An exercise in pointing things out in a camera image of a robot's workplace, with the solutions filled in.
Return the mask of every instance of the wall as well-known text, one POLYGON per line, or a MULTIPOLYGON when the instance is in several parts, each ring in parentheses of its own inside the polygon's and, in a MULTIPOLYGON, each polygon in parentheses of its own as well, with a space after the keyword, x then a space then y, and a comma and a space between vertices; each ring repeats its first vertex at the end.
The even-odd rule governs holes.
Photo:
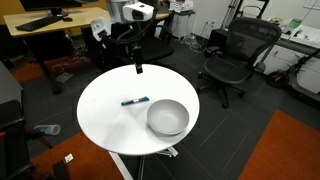
MULTIPOLYGON (((107 5, 105 0, 99 0, 96 3, 85 4, 83 5, 83 7, 101 7, 103 9, 106 9, 107 5)), ((0 0, 0 24, 5 24, 5 21, 3 19, 4 15, 23 14, 23 13, 32 13, 32 12, 26 12, 23 9, 19 0, 0 0)), ((80 29, 74 28, 68 32, 71 33, 72 35, 79 35, 80 29)))
MULTIPOLYGON (((192 33, 201 35, 206 21, 210 21, 208 18, 215 20, 214 28, 221 27, 231 0, 193 0, 193 2, 196 18, 192 33)), ((259 4, 256 0, 245 0, 244 4, 249 4, 249 2, 250 4, 259 4)), ((320 10, 311 10, 308 14, 310 9, 304 8, 306 2, 307 0, 271 0, 262 18, 281 17, 284 20, 305 18, 303 21, 304 25, 320 29, 318 20, 320 10)), ((209 35, 210 29, 208 28, 208 31, 204 31, 202 36, 208 38, 209 35)))

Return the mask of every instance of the metal bowl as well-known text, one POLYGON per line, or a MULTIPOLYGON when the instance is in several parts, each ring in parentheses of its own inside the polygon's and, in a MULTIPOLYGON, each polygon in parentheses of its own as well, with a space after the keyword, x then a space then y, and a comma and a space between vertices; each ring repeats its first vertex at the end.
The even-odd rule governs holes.
POLYGON ((149 107, 147 121, 152 130, 165 135, 175 135, 188 126, 189 113, 181 103, 164 99, 149 107))

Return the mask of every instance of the round white table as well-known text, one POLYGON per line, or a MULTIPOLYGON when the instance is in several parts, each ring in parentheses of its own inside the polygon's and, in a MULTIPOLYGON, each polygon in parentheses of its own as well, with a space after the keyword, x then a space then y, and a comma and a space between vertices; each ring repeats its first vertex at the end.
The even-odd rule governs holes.
POLYGON ((122 155, 140 156, 165 150, 186 137, 199 115, 199 99, 193 86, 180 74, 160 66, 134 65, 110 70, 83 91, 77 116, 84 134, 98 146, 122 155), (128 106, 121 102, 147 96, 150 101, 128 106), (147 123, 152 103, 172 99, 189 112, 187 128, 177 135, 155 133, 147 123))

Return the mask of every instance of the keyboard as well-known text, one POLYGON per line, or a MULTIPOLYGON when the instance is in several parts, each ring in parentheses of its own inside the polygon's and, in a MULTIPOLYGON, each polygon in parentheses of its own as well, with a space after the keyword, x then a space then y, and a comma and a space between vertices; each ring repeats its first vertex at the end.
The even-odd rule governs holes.
POLYGON ((22 24, 20 26, 17 26, 16 29, 20 31, 28 31, 32 32, 34 30, 40 29, 42 27, 48 26, 50 24, 53 24, 55 22, 58 22, 62 20, 63 17, 57 17, 57 16, 48 16, 44 17, 35 21, 28 22, 26 24, 22 24))

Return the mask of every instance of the computer monitor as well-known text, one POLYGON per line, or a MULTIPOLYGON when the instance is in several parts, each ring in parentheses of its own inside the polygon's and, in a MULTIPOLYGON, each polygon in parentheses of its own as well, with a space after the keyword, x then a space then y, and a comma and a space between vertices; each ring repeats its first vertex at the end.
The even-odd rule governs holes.
POLYGON ((20 0, 25 11, 51 10, 53 16, 67 16, 61 8, 81 7, 74 0, 20 0))

